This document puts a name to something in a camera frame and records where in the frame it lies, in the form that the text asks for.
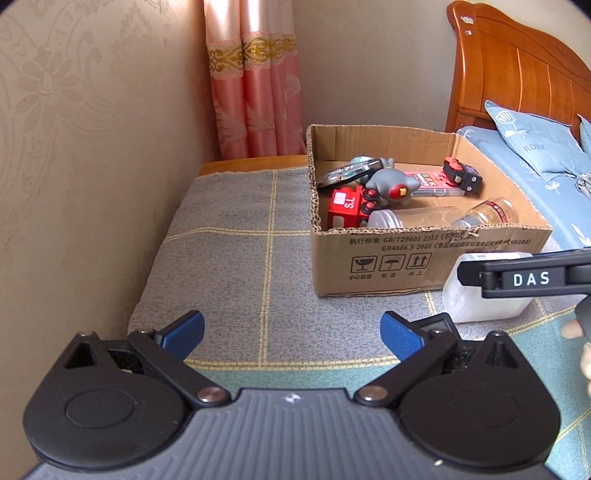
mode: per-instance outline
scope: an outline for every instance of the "bottle cap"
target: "bottle cap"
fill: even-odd
[[[404,228],[392,210],[376,210],[369,215],[368,228]]]

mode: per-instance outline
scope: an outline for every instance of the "cardboard box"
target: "cardboard box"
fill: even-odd
[[[314,289],[320,296],[402,294],[442,288],[456,259],[469,252],[539,253],[552,232],[521,189],[460,135],[407,127],[311,125],[307,132],[310,170],[311,255]],[[413,198],[409,207],[457,206],[507,198],[519,225],[472,229],[331,229],[326,231],[330,193],[316,189],[316,173],[346,164],[357,155],[392,157],[400,170],[440,170],[445,156],[476,168],[483,177],[478,197]]]

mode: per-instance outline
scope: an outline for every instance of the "wooden bed frame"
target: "wooden bed frame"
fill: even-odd
[[[486,4],[455,1],[447,17],[457,50],[446,131],[495,129],[484,102],[572,125],[591,121],[591,70],[560,40]]]

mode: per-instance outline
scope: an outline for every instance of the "pillowcase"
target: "pillowcase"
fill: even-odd
[[[591,124],[587,119],[578,115],[581,119],[581,146],[583,151],[591,158]]]
[[[591,172],[591,159],[581,150],[568,125],[502,108],[490,100],[484,106],[509,148],[545,181],[558,175],[577,177]]]

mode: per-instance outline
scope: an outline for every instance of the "gray ribbed surface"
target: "gray ribbed surface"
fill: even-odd
[[[27,478],[491,480],[436,460],[406,440],[387,410],[361,407],[344,390],[244,390],[228,407],[200,411],[175,444],[140,465],[94,475],[41,465]],[[556,480],[543,469],[494,478]]]

